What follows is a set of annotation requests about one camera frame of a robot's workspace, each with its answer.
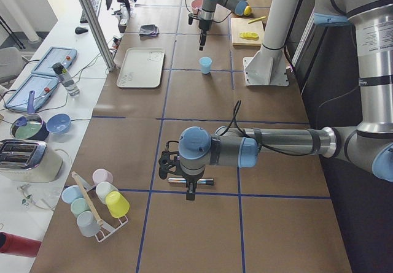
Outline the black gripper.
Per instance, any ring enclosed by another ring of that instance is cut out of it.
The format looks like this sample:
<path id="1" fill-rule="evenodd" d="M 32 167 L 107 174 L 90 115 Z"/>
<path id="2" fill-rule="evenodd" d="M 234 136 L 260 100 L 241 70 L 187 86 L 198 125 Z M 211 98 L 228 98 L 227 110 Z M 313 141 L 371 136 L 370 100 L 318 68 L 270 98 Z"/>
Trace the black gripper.
<path id="1" fill-rule="evenodd" d="M 168 174 L 180 175 L 186 181 L 186 200 L 195 200 L 195 190 L 197 187 L 197 181 L 202 178 L 204 169 L 191 169 L 182 164 L 181 156 L 178 151 L 171 152 L 164 150 L 161 153 L 161 157 L 158 160 L 159 163 L 159 177 L 164 180 Z"/>
<path id="2" fill-rule="evenodd" d="M 194 21 L 199 21 L 198 28 L 201 30 L 199 39 L 199 51 L 203 51 L 206 43 L 206 33 L 211 29 L 214 19 L 214 12 L 198 12 L 188 14 L 188 24 L 193 25 Z"/>

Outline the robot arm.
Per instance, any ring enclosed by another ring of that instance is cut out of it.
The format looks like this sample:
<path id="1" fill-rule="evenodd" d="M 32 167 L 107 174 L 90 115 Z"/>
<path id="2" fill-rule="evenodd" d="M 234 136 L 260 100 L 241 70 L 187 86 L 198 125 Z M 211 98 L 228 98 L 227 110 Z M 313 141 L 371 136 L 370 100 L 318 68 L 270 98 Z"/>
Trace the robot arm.
<path id="1" fill-rule="evenodd" d="M 202 6 L 198 13 L 196 15 L 192 12 L 188 14 L 190 25 L 194 20 L 198 20 L 198 28 L 200 29 L 199 51 L 203 51 L 206 44 L 207 33 L 214 21 L 216 5 L 225 7 L 238 16 L 248 17 L 252 13 L 247 0 L 202 0 Z"/>
<path id="2" fill-rule="evenodd" d="M 298 0 L 273 0 L 260 50 L 244 58 L 247 86 L 283 85 L 284 60 L 289 28 Z M 203 0 L 198 13 L 200 50 L 206 42 L 216 5 L 245 15 L 245 0 Z M 262 150 L 290 156 L 322 155 L 338 158 L 392 182 L 392 0 L 315 0 L 314 24 L 354 25 L 359 64 L 362 121 L 355 127 L 316 129 L 239 128 L 236 103 L 228 126 L 214 134 L 197 126 L 185 129 L 178 151 L 166 143 L 159 163 L 159 176 L 181 176 L 186 200 L 194 200 L 198 181 L 207 165 L 254 167 Z"/>

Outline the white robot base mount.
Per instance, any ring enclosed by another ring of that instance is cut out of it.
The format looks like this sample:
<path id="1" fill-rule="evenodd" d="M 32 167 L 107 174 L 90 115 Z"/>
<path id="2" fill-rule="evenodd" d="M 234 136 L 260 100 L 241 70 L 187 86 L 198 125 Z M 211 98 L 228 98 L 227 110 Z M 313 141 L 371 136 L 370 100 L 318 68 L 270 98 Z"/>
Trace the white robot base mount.
<path id="1" fill-rule="evenodd" d="M 289 85 L 286 73 L 286 61 L 268 58 L 261 63 L 252 64 L 253 57 L 243 58 L 244 79 L 246 86 L 282 86 Z"/>

